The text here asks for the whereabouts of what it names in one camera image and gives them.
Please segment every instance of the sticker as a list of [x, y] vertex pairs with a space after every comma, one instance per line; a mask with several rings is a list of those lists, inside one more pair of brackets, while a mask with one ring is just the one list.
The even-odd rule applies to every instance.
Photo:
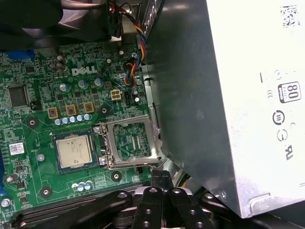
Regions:
[[15, 144], [10, 144], [10, 154], [11, 155], [24, 154], [23, 143], [19, 142]]
[[277, 88], [280, 101], [283, 104], [301, 99], [300, 84], [297, 81], [280, 84]]

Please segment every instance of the barcode sticker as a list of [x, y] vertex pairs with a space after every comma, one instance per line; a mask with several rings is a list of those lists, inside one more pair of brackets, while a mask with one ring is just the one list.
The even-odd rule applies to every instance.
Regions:
[[23, 143], [19, 142], [19, 143], [10, 144], [10, 154], [11, 155], [24, 154]]

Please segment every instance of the integrated circuit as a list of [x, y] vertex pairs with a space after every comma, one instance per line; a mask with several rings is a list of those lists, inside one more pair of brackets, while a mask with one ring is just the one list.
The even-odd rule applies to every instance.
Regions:
[[86, 113], [93, 113], [94, 112], [93, 102], [84, 103], [84, 110]]
[[9, 86], [8, 91], [12, 107], [22, 108], [29, 104], [26, 87], [24, 85]]
[[77, 115], [77, 110], [74, 104], [66, 105], [67, 116]]
[[53, 143], [60, 173], [97, 165], [93, 137], [90, 131], [54, 135]]

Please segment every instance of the cpu socket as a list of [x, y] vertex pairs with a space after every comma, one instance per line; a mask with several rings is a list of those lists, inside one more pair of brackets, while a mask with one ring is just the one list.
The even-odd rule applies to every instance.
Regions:
[[53, 135], [60, 173], [97, 166], [97, 156], [90, 130]]

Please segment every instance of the black wire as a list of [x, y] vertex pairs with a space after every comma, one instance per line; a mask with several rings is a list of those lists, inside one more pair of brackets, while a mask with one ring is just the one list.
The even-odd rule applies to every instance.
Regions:
[[131, 4], [125, 2], [125, 3], [123, 3], [123, 4], [120, 6], [120, 8], [122, 9], [123, 6], [129, 6], [129, 13], [132, 12], [132, 6], [131, 6]]

